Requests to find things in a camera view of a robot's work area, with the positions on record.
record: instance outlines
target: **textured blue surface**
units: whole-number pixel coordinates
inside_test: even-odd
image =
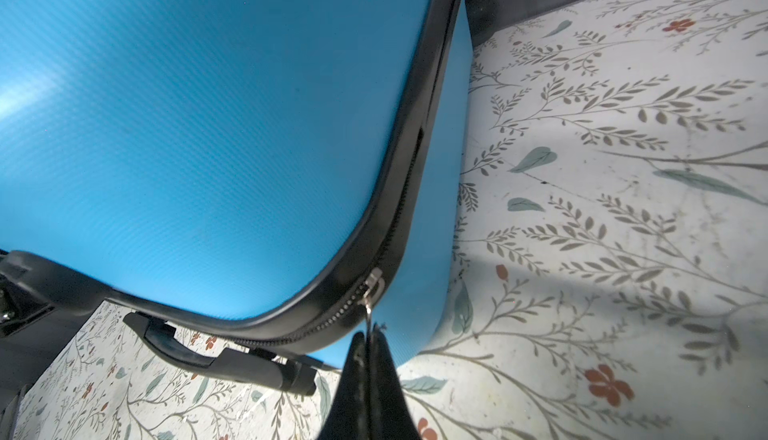
[[[212,317],[279,306],[370,199],[427,5],[0,0],[0,248]]]
[[[406,253],[392,286],[373,311],[373,320],[387,327],[386,338],[397,365],[427,344],[446,303],[471,64],[472,41],[462,4]],[[311,356],[341,368],[352,335],[354,332]]]

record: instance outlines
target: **suitcase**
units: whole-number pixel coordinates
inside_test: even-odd
[[[102,301],[166,362],[313,393],[372,302],[442,315],[462,0],[2,0],[0,336]],[[247,352],[201,356],[170,323]]]

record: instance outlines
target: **red flower print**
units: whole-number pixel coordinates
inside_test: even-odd
[[[503,266],[502,264],[498,264],[496,266],[496,275],[498,275],[498,278],[502,279],[503,281],[509,280],[509,272],[507,271],[507,267]]]
[[[584,373],[587,380],[591,382],[589,391],[592,395],[605,398],[612,407],[621,405],[619,393],[627,397],[627,400],[634,398],[632,388],[626,382],[615,379],[614,371],[609,366],[598,365],[598,370],[587,370]]]
[[[83,394],[82,398],[87,397],[88,394],[91,393],[91,389],[93,389],[93,387],[94,387],[94,383],[93,382],[89,383],[88,386],[85,388],[85,393]]]
[[[682,20],[673,20],[670,22],[670,24],[666,27],[664,27],[662,30],[664,32],[672,32],[673,30],[676,32],[685,32],[688,27],[691,27],[696,22],[692,21],[691,19],[682,19]]]
[[[429,422],[426,418],[422,418],[418,421],[418,434],[422,437],[422,440],[437,440],[437,432],[431,428],[427,428]]]

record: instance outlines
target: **green leaf print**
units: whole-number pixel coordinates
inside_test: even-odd
[[[511,169],[510,172],[520,174],[527,170],[531,170],[533,167],[551,164],[557,160],[557,158],[558,155],[552,152],[549,147],[536,147],[531,150],[515,168]]]
[[[518,211],[540,211],[543,212],[544,208],[534,201],[530,201],[527,198],[515,197],[507,202],[507,210],[510,212]]]
[[[160,375],[156,376],[154,380],[149,382],[149,385],[147,386],[147,393],[146,395],[149,395],[152,393],[152,390],[155,390],[155,388],[160,385],[160,382],[162,381],[163,377],[165,377],[165,372],[161,373]]]
[[[197,389],[197,393],[194,394],[194,398],[192,398],[192,403],[197,403],[203,398],[206,388],[208,388],[208,377],[203,377],[203,381],[200,382],[200,387]]]
[[[563,20],[563,21],[560,23],[560,25],[558,25],[557,27],[555,27],[555,28],[554,28],[554,30],[553,30],[552,32],[549,32],[549,33],[548,33],[546,36],[544,36],[544,37],[552,37],[554,34],[556,34],[556,33],[559,33],[559,32],[562,32],[563,30],[566,30],[568,27],[570,27],[570,26],[571,26],[571,23],[572,23],[572,22],[571,22],[570,20]]]
[[[432,395],[437,393],[446,385],[448,380],[437,380],[436,378],[424,376],[402,380],[400,386],[403,390],[410,393],[419,393],[422,395]]]
[[[333,398],[328,382],[320,375],[317,376],[317,389],[320,391],[320,423],[324,424],[328,418],[328,413],[331,411]]]
[[[752,201],[759,205],[766,205],[765,202],[754,198],[752,195],[747,194],[738,188],[728,185],[723,181],[719,181],[713,177],[707,177],[706,175],[696,174],[696,172],[688,172],[685,170],[657,170],[654,175],[662,178],[669,178],[670,180],[681,182],[688,187],[698,188],[700,190],[718,192],[720,194],[732,195],[734,197],[743,198],[748,201]]]
[[[472,326],[472,301],[469,300],[467,285],[462,283],[462,289],[458,292],[453,303],[453,328],[457,334],[466,333]]]

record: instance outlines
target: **leaf pattern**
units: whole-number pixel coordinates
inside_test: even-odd
[[[437,393],[446,385],[447,380],[437,380],[430,376],[411,378],[401,380],[400,385],[406,392],[417,393],[421,395],[432,395]]]
[[[732,195],[734,197],[747,199],[748,201],[752,201],[759,205],[766,205],[765,202],[762,202],[754,198],[752,195],[746,194],[744,191],[741,191],[732,185],[728,185],[725,182],[717,180],[716,178],[713,178],[713,177],[696,174],[696,172],[676,170],[671,168],[667,170],[657,170],[656,172],[654,172],[654,175],[658,175],[659,177],[662,177],[662,178],[668,178],[670,180],[681,182],[687,185],[688,187],[698,188],[700,190],[705,190],[710,192],[718,192],[720,194],[725,194],[725,195]]]
[[[531,150],[510,172],[519,174],[533,167],[547,165],[557,160],[558,155],[552,152],[549,147],[536,147]]]
[[[507,202],[507,210],[510,212],[517,211],[540,211],[543,212],[544,208],[534,201],[531,201],[523,197],[515,197],[509,199]]]
[[[478,46],[445,318],[398,369],[423,438],[764,436],[766,5],[585,0]],[[337,372],[309,398],[190,374],[127,311],[88,320],[14,440],[316,437]]]
[[[472,301],[469,300],[466,284],[462,284],[462,289],[453,304],[453,332],[468,332],[472,326],[472,317]]]

